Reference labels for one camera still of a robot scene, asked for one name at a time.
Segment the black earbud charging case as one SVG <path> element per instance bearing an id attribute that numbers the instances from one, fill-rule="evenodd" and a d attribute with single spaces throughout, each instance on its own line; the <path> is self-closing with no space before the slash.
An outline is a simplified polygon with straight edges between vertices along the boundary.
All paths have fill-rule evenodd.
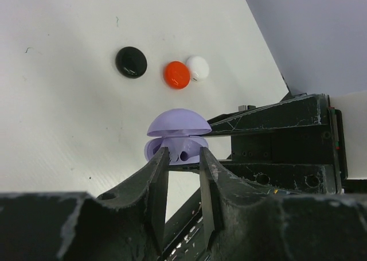
<path id="1" fill-rule="evenodd" d="M 130 79 L 143 76 L 147 70 L 147 59 L 136 47 L 126 46 L 117 52 L 115 65 L 119 73 Z"/>

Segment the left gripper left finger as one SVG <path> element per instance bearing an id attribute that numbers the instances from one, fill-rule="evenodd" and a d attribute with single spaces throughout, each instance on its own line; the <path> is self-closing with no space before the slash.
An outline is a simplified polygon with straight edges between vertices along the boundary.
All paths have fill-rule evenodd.
<path id="1" fill-rule="evenodd" d="M 1 194 L 2 260 L 156 260 L 162 255 L 169 151 L 119 185 Z"/>

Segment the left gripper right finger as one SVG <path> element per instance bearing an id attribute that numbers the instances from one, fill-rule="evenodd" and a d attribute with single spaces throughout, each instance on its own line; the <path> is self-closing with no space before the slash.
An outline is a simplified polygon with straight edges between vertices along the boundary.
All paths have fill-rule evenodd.
<path id="1" fill-rule="evenodd" d="M 365 260 L 364 194 L 266 194 L 200 150 L 205 247 L 212 260 Z"/>

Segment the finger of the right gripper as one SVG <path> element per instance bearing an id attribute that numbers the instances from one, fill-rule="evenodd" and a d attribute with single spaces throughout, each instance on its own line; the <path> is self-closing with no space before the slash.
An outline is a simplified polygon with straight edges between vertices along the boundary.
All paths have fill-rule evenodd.
<path id="1" fill-rule="evenodd" d="M 209 119 L 212 128 L 205 137 L 266 133 L 283 128 L 319 126 L 328 123 L 329 96 L 304 95 L 268 106 L 222 114 Z"/>
<path id="2" fill-rule="evenodd" d="M 332 165 L 221 162 L 209 165 L 215 181 L 243 180 L 253 186 L 267 186 L 296 194 L 336 194 Z"/>

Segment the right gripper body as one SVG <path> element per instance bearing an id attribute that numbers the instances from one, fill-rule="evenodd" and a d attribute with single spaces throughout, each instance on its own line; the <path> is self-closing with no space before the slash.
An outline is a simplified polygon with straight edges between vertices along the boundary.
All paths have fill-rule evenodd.
<path id="1" fill-rule="evenodd" d="M 340 110 L 330 105 L 330 98 L 327 115 L 328 123 L 319 126 L 231 135 L 231 159 L 241 163 L 332 165 L 336 194 L 340 194 L 346 178 L 342 118 Z"/>

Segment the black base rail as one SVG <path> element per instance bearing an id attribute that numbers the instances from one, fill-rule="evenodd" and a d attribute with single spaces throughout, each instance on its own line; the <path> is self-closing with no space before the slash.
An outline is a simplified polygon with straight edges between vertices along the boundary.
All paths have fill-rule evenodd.
<path id="1" fill-rule="evenodd" d="M 204 242 L 201 191 L 196 192 L 166 222 L 159 260 L 210 260 Z"/>

